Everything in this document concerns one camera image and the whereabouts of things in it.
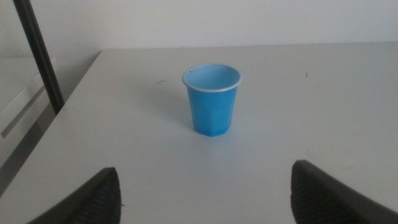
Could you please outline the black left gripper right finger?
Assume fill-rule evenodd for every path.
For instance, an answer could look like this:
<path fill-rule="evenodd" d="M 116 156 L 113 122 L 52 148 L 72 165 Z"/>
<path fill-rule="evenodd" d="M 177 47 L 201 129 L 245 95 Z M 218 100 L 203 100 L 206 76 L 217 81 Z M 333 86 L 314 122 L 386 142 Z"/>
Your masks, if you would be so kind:
<path fill-rule="evenodd" d="M 365 197 L 306 160 L 292 166 L 290 206 L 296 223 L 397 224 L 397 212 Z"/>

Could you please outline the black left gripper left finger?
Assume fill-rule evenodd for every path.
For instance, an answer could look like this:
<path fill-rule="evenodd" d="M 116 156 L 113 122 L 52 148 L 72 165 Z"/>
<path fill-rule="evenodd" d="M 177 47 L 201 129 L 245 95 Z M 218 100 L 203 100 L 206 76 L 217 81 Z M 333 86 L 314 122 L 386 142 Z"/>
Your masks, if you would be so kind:
<path fill-rule="evenodd" d="M 100 170 L 72 194 L 31 223 L 119 223 L 121 189 L 115 168 Z"/>

